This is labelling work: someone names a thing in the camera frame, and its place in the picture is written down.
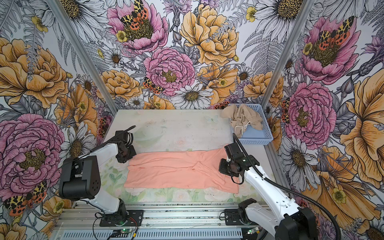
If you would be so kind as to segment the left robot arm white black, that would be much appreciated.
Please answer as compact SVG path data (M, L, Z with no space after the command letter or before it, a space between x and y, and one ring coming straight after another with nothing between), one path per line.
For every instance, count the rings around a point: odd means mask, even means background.
M59 197L71 201L83 201L99 210L102 227L139 227L142 210L127 210L122 199L110 195L102 188L99 168L115 158L120 164L131 160L136 151L133 146L134 126L115 135L89 153L67 158L61 166Z

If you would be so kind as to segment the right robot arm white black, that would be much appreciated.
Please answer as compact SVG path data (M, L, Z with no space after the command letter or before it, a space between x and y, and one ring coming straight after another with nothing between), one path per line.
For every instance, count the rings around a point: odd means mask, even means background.
M309 208L301 208L289 198L241 144L229 144L225 151L227 158L221 159L219 172L253 186L269 206L267 210L254 199L241 202L238 214L242 223L258 224L277 240L318 239L316 217Z

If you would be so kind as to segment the pink printed t-shirt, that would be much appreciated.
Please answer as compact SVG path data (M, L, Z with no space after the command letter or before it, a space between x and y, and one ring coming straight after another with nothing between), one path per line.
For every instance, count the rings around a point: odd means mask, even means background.
M207 189L237 194L230 176L219 172L224 148L209 151L141 153L129 161L125 188Z

